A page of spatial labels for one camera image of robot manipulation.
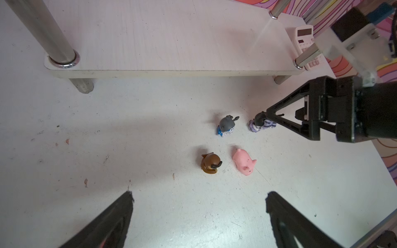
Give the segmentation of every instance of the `toy figurine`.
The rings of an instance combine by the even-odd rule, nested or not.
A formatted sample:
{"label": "toy figurine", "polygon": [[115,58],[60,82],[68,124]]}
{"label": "toy figurine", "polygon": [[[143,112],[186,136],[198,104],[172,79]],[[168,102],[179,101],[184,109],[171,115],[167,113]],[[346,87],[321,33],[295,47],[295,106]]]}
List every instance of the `toy figurine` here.
{"label": "toy figurine", "polygon": [[252,160],[245,150],[237,149],[232,159],[242,174],[248,176],[254,171],[256,160]]}
{"label": "toy figurine", "polygon": [[266,112],[262,111],[259,114],[257,114],[253,120],[249,121],[248,127],[249,130],[251,130],[251,132],[256,133],[259,132],[261,129],[276,127],[276,122],[267,119]]}
{"label": "toy figurine", "polygon": [[238,120],[240,117],[237,116],[233,119],[233,116],[227,115],[219,122],[219,126],[217,128],[217,133],[219,136],[223,137],[224,135],[230,134],[234,130],[235,121]]}
{"label": "toy figurine", "polygon": [[218,155],[213,152],[202,155],[201,168],[205,173],[215,174],[218,171],[218,167],[222,165],[222,161]]}

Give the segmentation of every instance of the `metal ring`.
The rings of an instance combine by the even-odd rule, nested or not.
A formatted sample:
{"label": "metal ring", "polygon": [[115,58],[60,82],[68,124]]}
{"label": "metal ring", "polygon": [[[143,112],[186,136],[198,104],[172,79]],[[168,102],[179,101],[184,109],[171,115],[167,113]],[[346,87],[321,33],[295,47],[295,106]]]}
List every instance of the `metal ring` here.
{"label": "metal ring", "polygon": [[59,63],[55,62],[55,60],[53,60],[50,56],[48,56],[48,58],[50,60],[50,63],[57,68],[61,68],[61,69],[70,68],[70,67],[77,65],[80,62],[80,54],[76,50],[73,50],[73,51],[75,52],[75,55],[76,55],[75,59],[68,64],[64,64],[64,65],[59,64]]}
{"label": "metal ring", "polygon": [[297,64],[296,59],[294,59],[292,62],[294,63],[295,67],[298,68],[299,70],[301,70],[301,69],[304,68],[304,66],[300,67],[300,66]]}
{"label": "metal ring", "polygon": [[273,18],[273,19],[275,19],[275,20],[278,19],[278,17],[275,17],[275,16],[272,14],[272,11],[271,11],[271,10],[269,10],[269,15],[270,15],[271,18]]}

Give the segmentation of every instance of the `white shelf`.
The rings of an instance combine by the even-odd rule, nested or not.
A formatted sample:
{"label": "white shelf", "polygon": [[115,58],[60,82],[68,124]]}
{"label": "white shelf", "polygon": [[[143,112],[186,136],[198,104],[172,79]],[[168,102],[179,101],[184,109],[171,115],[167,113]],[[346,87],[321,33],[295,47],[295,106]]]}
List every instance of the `white shelf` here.
{"label": "white shelf", "polygon": [[297,75],[285,23],[303,19],[229,0],[49,0],[81,55],[56,77]]}

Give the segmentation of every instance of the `black-haired figurine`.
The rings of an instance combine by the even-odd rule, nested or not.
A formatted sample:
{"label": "black-haired figurine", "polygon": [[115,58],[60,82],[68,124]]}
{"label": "black-haired figurine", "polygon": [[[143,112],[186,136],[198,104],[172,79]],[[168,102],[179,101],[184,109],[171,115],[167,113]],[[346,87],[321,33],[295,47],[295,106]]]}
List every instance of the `black-haired figurine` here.
{"label": "black-haired figurine", "polygon": [[230,134],[233,132],[234,130],[234,126],[235,126],[235,121],[238,120],[240,117],[237,116],[236,118],[233,119],[233,116],[231,115],[227,115],[225,118],[223,118],[220,122],[219,122],[219,126],[217,128],[217,133],[219,136],[223,137],[227,134]]}
{"label": "black-haired figurine", "polygon": [[261,129],[266,129],[266,128],[273,128],[276,127],[276,122],[273,122],[269,119],[266,118],[266,112],[262,111],[259,114],[255,116],[253,120],[249,121],[248,128],[251,130],[251,132],[259,132]]}

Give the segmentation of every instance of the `calculator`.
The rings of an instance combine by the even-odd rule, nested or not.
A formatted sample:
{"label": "calculator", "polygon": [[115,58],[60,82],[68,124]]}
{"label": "calculator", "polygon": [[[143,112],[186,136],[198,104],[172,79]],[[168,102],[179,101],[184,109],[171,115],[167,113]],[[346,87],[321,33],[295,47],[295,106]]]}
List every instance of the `calculator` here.
{"label": "calculator", "polygon": [[[313,26],[312,25],[302,25],[295,28],[294,33],[294,46],[298,51],[298,55],[301,55],[306,49],[308,49],[312,44],[314,44],[314,37],[313,37]],[[323,54],[315,57],[312,61],[310,61],[304,67],[306,70],[312,70],[316,66],[320,66],[324,63],[327,63]]]}

